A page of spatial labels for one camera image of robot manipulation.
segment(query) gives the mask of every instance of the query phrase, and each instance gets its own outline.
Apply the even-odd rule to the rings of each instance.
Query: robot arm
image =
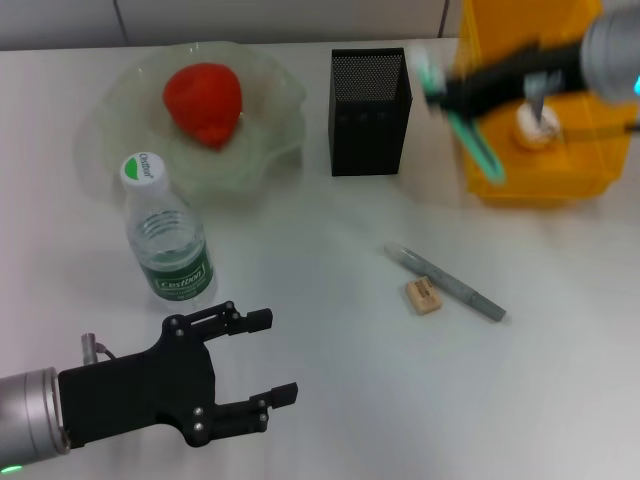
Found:
[[[98,363],[88,352],[88,365],[57,378],[49,368],[0,379],[0,471],[155,424],[175,427],[192,447],[266,431],[268,408],[295,403],[297,385],[217,405],[204,342],[269,329],[272,319],[270,310],[242,317],[226,302],[166,318],[147,351]]]
[[[591,90],[606,102],[640,100],[640,6],[596,19],[581,39],[529,45],[464,77],[449,78],[427,102],[466,120],[532,96]]]

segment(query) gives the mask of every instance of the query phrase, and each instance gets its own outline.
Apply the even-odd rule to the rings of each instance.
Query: gray wall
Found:
[[[0,50],[122,45],[113,0],[0,0]]]
[[[271,43],[436,37],[444,8],[444,0],[118,3],[132,45],[219,39]]]
[[[0,0],[0,50],[429,38],[445,3],[442,33],[455,37],[462,0]]]

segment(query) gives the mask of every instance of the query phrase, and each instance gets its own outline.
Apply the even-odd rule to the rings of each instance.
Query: glass bowl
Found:
[[[242,114],[220,151],[187,136],[173,122],[162,91],[194,63],[228,66],[242,88]],[[267,167],[301,147],[306,96],[302,84],[266,54],[229,42],[166,47],[131,67],[98,107],[102,160],[117,174],[132,153],[150,151],[166,162],[172,183],[187,197],[256,186]]]

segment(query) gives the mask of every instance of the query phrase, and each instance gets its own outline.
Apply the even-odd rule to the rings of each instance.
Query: yellow container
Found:
[[[456,69],[469,71],[535,41],[552,46],[575,40],[601,12],[598,0],[464,0]],[[555,205],[599,195],[620,176],[629,135],[532,151],[514,139],[520,105],[499,108],[479,122],[504,165],[506,184],[489,183],[465,151],[470,192],[497,204]],[[547,105],[565,129],[621,125],[634,121],[637,110],[635,105],[606,105],[588,93],[551,97]]]

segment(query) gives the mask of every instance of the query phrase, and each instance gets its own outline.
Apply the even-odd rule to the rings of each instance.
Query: black mesh pen holder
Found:
[[[402,48],[333,50],[332,175],[398,173],[411,100]]]

